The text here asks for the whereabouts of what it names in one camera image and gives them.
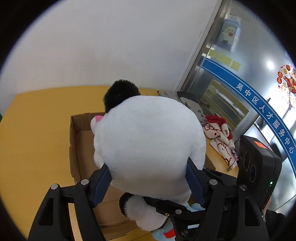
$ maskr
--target black cloth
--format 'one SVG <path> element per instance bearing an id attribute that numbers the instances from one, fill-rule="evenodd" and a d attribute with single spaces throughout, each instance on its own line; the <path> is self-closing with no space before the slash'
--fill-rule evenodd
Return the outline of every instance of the black cloth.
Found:
<path id="1" fill-rule="evenodd" d="M 276 213 L 275 211 L 266 210 L 265 213 L 265 224 L 268 231 L 269 238 L 271 239 L 280 225 L 285 221 L 285 215 Z"/>

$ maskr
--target white wall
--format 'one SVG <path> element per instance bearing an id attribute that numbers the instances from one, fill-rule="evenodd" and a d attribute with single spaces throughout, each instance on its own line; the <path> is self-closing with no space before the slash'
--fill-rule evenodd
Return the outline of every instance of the white wall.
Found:
<path id="1" fill-rule="evenodd" d="M 0 113 L 18 93 L 77 85 L 173 90 L 221 0 L 66 0 L 19 40 L 0 76 Z"/>

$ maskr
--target black plush ear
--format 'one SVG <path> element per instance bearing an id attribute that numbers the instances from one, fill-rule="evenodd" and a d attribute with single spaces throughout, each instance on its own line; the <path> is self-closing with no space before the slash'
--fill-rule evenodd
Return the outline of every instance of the black plush ear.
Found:
<path id="1" fill-rule="evenodd" d="M 112 108 L 122 103 L 129 97 L 141 95 L 138 87 L 128 80 L 117 80 L 105 94 L 103 101 L 105 112 L 108 113 Z"/>

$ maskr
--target black and white plush toy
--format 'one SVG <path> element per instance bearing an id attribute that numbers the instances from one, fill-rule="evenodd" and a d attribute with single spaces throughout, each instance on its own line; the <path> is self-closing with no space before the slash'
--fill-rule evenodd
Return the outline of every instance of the black and white plush toy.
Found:
<path id="1" fill-rule="evenodd" d="M 104 96 L 106 114 L 94 118 L 94 161 L 108 166 L 111 185 L 126 192 L 122 213 L 143 230 L 161 227 L 166 216 L 143 196 L 186 205 L 191 191 L 185 179 L 187 159 L 198 169 L 205 162 L 206 141 L 196 115 L 182 103 L 142 96 L 127 80 L 118 80 Z"/>

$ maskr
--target camera lens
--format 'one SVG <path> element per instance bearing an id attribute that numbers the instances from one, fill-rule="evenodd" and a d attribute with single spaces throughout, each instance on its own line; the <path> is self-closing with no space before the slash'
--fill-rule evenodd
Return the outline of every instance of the camera lens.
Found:
<path id="1" fill-rule="evenodd" d="M 254 182 L 255 177 L 256 177 L 256 167 L 255 167 L 255 165 L 253 164 L 253 165 L 251 166 L 251 169 L 250 169 L 250 181 L 251 181 L 251 182 Z"/>
<path id="2" fill-rule="evenodd" d="M 244 155 L 244 150 L 242 146 L 239 148 L 239 158 L 242 159 L 242 156 Z"/>
<path id="3" fill-rule="evenodd" d="M 249 165 L 250 165 L 250 158 L 249 158 L 248 152 L 246 152 L 244 155 L 244 169 L 248 170 Z"/>

